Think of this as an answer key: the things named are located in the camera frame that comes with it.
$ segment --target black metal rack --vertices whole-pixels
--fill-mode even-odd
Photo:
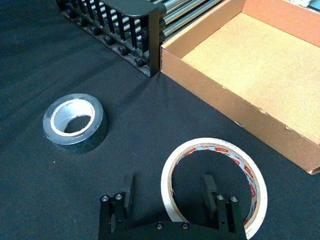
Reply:
[[[159,71],[161,33],[166,27],[162,21],[166,14],[163,3],[148,0],[56,0],[56,3],[64,16],[145,75],[152,77]]]

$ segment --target brown cardboard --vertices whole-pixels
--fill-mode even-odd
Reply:
[[[246,0],[242,12],[320,47],[319,13],[284,0]]]
[[[315,174],[320,171],[320,48],[238,14],[248,1],[255,0],[226,0],[166,42],[162,72]],[[258,2],[268,11],[267,2],[283,1]],[[309,10],[288,6],[309,17]],[[185,38],[201,28],[201,39]]]

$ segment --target tape roll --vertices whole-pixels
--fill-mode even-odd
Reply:
[[[69,122],[81,116],[90,117],[87,125],[76,132],[65,132]],[[58,148],[83,154],[95,149],[105,139],[108,120],[95,97],[74,93],[49,106],[43,117],[43,130],[46,138]]]
[[[251,207],[244,219],[246,238],[250,239],[260,228],[266,216],[268,196],[265,181],[254,161],[237,146],[216,138],[197,138],[177,147],[169,156],[161,176],[161,195],[167,214],[173,222],[188,222],[173,198],[172,173],[179,161],[194,151],[210,150],[231,158],[244,172],[251,189]]]

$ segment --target white masking tape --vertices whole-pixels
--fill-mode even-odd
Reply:
[[[227,155],[246,175],[251,190],[251,207],[243,223],[246,238],[250,239],[258,231],[266,215],[268,204],[266,184],[254,161],[240,148],[224,140],[197,138],[185,142],[171,153],[165,162],[161,176],[161,195],[167,214],[173,222],[188,222],[173,198],[172,173],[183,157],[200,150]]]

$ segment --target black fabric surface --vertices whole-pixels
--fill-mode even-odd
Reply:
[[[320,239],[320,174],[308,175],[165,75],[144,76],[63,17],[53,0],[0,1],[0,43],[1,240],[96,239],[99,198],[116,194],[128,174],[135,175],[132,221],[168,221],[163,166],[176,147],[201,137],[237,145],[259,167],[268,208],[252,239]],[[96,97],[109,120],[105,140],[83,155],[58,150],[42,129],[49,105],[71,93]],[[247,214],[241,170],[222,154],[196,152],[173,175],[176,202],[192,223],[204,220],[203,174],[239,197]]]

